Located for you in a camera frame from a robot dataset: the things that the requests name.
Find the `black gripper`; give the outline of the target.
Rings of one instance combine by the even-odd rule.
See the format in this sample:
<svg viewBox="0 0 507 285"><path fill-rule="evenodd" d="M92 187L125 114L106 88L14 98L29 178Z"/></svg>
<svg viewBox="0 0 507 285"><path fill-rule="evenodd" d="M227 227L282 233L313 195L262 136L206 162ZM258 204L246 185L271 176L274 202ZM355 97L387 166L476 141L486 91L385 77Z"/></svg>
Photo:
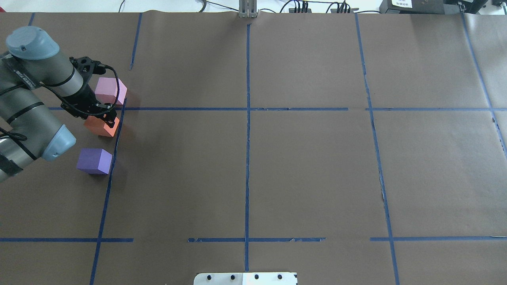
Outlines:
<svg viewBox="0 0 507 285"><path fill-rule="evenodd" d="M74 95L64 96L63 99L65 101L62 102L61 107L76 118L95 116L101 118L108 127L116 125L116 112L99 106L100 102L96 99L95 93L89 85L86 85Z"/></svg>

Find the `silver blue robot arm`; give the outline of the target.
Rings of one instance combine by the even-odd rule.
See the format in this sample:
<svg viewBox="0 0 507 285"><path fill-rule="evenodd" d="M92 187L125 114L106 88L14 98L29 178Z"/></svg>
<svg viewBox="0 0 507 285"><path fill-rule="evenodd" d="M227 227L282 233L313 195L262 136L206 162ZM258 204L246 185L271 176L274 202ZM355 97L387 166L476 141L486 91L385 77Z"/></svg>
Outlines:
<svg viewBox="0 0 507 285"><path fill-rule="evenodd" d="M89 86L91 76L113 70L89 57L67 57L40 27L14 30L1 55L1 181L21 173L32 162L53 161L76 143L65 124L53 115L34 90L45 88L73 117L95 117L114 127L116 102L100 102Z"/></svg>

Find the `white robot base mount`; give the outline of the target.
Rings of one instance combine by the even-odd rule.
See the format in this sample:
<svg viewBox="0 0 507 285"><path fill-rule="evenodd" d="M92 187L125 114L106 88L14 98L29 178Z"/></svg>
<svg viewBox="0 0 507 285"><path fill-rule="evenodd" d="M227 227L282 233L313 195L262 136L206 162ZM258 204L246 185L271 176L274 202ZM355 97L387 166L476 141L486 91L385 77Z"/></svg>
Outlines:
<svg viewBox="0 0 507 285"><path fill-rule="evenodd" d="M197 274L194 285L297 285L293 272L229 272Z"/></svg>

